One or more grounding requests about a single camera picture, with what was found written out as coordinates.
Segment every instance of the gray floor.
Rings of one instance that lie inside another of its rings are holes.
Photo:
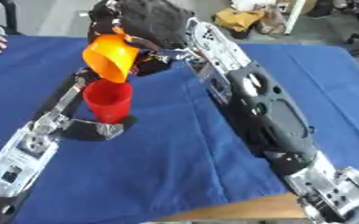
[[[171,0],[193,10],[203,20],[229,6],[229,0]],[[18,4],[19,30],[27,35],[85,37],[89,20],[80,17],[98,0],[15,0]],[[0,6],[0,24],[4,23],[4,12]],[[353,32],[359,33],[359,21],[351,15],[335,12],[322,19],[299,19],[290,36],[273,38],[251,33],[248,43],[273,43],[295,45],[344,46],[344,40]]]

